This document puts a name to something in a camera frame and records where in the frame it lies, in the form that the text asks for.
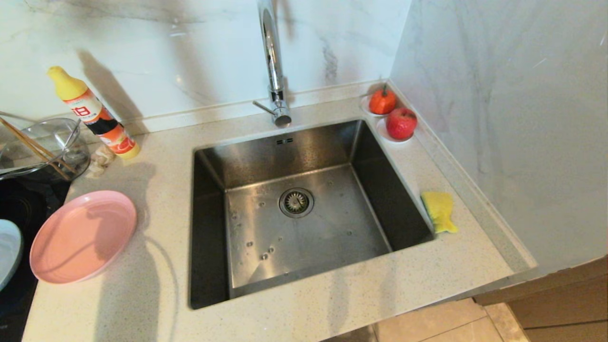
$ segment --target yellow sponge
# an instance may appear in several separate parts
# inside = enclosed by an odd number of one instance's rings
[[[426,211],[429,213],[430,219],[433,221],[433,225],[435,226],[435,233],[441,232],[458,232],[458,227],[456,227],[452,220],[450,220],[450,215],[452,215],[452,206],[454,202],[452,201],[452,195],[447,192],[423,192],[420,197],[424,202],[424,206],[426,207]]]

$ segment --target kitchen sink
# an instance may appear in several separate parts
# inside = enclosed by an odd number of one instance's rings
[[[194,153],[190,305],[433,239],[363,120]]]

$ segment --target countertop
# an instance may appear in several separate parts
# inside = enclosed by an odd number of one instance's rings
[[[136,232],[102,274],[38,284],[23,341],[319,341],[510,276],[515,271],[415,135],[383,146],[414,194],[452,193],[458,234],[204,309],[188,306],[193,151],[364,118],[359,99],[292,109],[275,128],[267,114],[144,134],[142,151],[100,178],[74,181],[68,200],[116,190],[137,208]]]

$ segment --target black induction cooktop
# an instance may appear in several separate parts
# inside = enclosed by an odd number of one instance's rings
[[[63,205],[69,182],[44,184],[12,179],[0,181],[0,218],[14,222],[23,236],[23,256],[15,274],[0,291],[0,341],[21,341],[38,280],[29,254],[36,233]]]

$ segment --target chopsticks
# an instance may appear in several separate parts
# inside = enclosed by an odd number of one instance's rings
[[[15,128],[15,126],[11,125],[9,122],[7,122],[6,120],[4,120],[1,117],[0,117],[0,122],[2,122],[2,124],[6,128],[8,128],[9,131],[11,133],[13,133],[13,135],[17,139],[19,139],[23,144],[28,146],[29,149],[32,150],[32,152],[34,152],[38,157],[40,157],[40,159],[42,159],[44,162],[49,163],[53,167],[53,169],[55,169],[66,181],[70,180],[69,176],[59,168],[58,161],[53,161],[53,162],[50,161],[51,159],[55,159],[55,155],[53,153],[48,151],[46,148],[42,147],[36,140],[28,137],[25,133],[23,133],[22,131]],[[71,167],[70,165],[68,165],[67,163],[64,162],[63,165],[65,165],[65,167],[68,170],[70,170],[71,172],[77,173],[76,170],[73,167]]]

